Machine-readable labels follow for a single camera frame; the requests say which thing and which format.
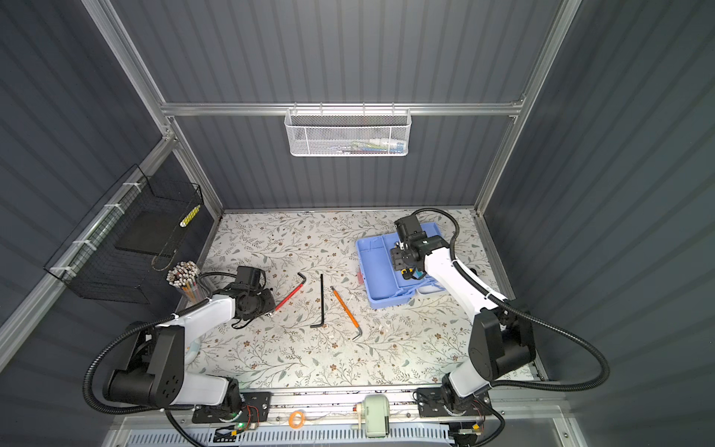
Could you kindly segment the white blue tool box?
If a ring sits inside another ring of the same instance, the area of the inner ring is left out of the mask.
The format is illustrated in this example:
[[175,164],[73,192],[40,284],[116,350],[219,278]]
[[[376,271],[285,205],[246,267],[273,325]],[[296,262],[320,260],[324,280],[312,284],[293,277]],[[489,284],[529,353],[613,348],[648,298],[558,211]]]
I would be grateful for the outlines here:
[[391,250],[400,242],[397,232],[362,238],[356,242],[359,269],[372,309],[406,305],[415,294],[435,294],[445,289],[432,277],[404,279],[393,268]]

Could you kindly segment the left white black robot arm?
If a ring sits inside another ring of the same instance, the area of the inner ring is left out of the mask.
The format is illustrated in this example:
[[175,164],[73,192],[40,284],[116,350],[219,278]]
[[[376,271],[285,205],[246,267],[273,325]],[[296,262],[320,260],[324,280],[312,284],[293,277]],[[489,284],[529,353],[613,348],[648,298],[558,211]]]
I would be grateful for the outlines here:
[[272,313],[276,301],[266,272],[238,266],[234,273],[204,272],[231,281],[195,305],[154,322],[135,323],[91,361],[83,377],[82,395],[93,410],[131,415],[153,410],[173,411],[195,406],[226,415],[244,412],[240,385],[233,378],[186,371],[188,350],[199,339],[229,321],[240,329]]

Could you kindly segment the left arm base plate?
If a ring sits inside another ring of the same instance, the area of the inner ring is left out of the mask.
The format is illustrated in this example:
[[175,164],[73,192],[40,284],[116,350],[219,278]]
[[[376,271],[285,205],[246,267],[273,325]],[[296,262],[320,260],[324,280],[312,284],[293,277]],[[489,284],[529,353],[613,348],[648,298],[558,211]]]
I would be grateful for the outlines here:
[[225,402],[219,406],[200,406],[192,415],[194,424],[266,422],[271,408],[270,392],[242,392],[237,402]]

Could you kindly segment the orange pencil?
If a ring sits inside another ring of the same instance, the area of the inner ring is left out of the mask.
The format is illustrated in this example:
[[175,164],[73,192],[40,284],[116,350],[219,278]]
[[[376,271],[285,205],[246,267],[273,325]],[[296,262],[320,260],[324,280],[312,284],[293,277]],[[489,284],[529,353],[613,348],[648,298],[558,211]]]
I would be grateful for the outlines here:
[[334,286],[331,286],[330,289],[331,289],[331,292],[333,293],[333,296],[337,299],[337,301],[340,304],[340,306],[342,307],[342,309],[344,309],[344,312],[346,313],[346,315],[348,316],[348,318],[350,319],[350,321],[352,322],[354,327],[359,331],[359,333],[361,333],[361,331],[362,331],[361,327],[359,326],[358,321],[356,320],[355,316],[353,315],[353,313],[350,311],[349,307],[347,306],[346,301],[344,301],[344,299],[342,298],[342,296],[340,296],[339,292],[335,289]]

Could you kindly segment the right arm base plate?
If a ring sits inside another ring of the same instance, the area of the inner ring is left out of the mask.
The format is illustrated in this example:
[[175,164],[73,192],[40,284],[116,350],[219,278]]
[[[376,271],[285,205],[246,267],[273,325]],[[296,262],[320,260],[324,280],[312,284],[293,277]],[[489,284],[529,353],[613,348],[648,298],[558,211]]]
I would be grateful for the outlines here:
[[486,409],[482,396],[447,396],[440,387],[419,387],[411,396],[420,417],[424,418],[469,416],[480,419],[491,414]]

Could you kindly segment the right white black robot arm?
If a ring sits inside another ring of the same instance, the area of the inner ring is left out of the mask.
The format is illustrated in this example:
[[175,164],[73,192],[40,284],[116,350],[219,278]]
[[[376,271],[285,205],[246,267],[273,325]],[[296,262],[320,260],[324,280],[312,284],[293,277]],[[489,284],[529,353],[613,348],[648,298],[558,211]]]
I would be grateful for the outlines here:
[[[446,217],[454,227],[449,240],[430,236],[419,220],[421,213]],[[581,392],[603,385],[611,374],[603,353],[584,338],[520,309],[504,294],[487,285],[457,256],[455,245],[460,225],[445,210],[422,208],[395,222],[398,242],[391,249],[393,269],[404,279],[430,276],[472,318],[467,360],[443,377],[441,400],[450,412],[461,409],[470,398],[496,387],[515,387],[545,392]],[[504,378],[536,359],[534,326],[560,335],[592,355],[600,370],[595,377],[578,383],[546,383]]]

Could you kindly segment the yellow black utility knife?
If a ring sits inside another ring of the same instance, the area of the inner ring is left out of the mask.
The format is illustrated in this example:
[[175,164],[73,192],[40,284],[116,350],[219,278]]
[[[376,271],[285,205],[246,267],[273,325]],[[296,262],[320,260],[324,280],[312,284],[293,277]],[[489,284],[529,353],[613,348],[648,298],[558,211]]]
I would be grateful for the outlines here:
[[405,280],[421,280],[426,273],[415,268],[405,268],[401,270],[401,275]]

